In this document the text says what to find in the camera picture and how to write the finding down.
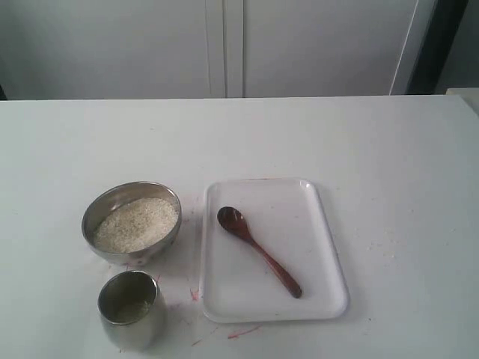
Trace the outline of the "white plastic tray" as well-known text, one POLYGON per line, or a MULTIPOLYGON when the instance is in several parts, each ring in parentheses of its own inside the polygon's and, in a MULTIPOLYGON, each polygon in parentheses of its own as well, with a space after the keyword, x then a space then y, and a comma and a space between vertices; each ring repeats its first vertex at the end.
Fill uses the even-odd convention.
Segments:
POLYGON ((349 297, 320 196, 306 179, 217 182, 204 195, 200 300, 218 323, 318 320, 339 317, 349 297), (294 298, 250 245, 217 219, 238 209, 256 242, 299 283, 294 298))

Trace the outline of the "steel bowl of rice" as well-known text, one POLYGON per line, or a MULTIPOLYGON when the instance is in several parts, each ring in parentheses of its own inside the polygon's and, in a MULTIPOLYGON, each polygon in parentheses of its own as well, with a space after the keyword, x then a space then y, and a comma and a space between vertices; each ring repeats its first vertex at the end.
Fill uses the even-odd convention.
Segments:
POLYGON ((181 222, 180 199, 169 187, 129 182, 95 199, 81 228, 97 256, 119 266, 143 266, 174 243, 181 222))

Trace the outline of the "white cabinet doors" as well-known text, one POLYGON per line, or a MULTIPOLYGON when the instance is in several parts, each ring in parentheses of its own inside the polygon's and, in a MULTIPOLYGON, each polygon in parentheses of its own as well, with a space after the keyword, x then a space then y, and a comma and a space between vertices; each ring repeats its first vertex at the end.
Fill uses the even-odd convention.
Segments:
POLYGON ((9 99, 406 92, 434 1, 3 1, 9 99))

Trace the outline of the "dark door frame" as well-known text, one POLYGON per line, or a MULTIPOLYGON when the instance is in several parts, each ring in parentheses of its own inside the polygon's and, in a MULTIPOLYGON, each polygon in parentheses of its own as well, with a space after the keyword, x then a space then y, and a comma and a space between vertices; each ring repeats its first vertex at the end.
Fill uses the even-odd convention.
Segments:
POLYGON ((429 95, 435 92, 468 5, 467 0, 435 1, 406 87, 407 95, 429 95))

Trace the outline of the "brown wooden spoon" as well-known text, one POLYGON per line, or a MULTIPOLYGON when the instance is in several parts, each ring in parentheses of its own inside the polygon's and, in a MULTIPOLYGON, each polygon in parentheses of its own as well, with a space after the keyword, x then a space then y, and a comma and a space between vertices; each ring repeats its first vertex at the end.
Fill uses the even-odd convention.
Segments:
POLYGON ((302 297, 302 288, 292 275, 253 238, 243 214, 232 206, 223 206, 218 210, 217 220, 220 226, 231 235, 241 239, 258 252, 286 290, 294 297, 302 297))

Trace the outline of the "small steel cup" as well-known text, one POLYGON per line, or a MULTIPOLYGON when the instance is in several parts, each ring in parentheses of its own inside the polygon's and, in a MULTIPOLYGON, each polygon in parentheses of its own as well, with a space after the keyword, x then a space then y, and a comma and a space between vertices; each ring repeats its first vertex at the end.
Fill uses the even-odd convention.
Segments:
POLYGON ((97 309, 109 340, 126 351, 150 348, 166 327, 165 299, 157 281, 144 271, 124 271, 108 280, 97 309))

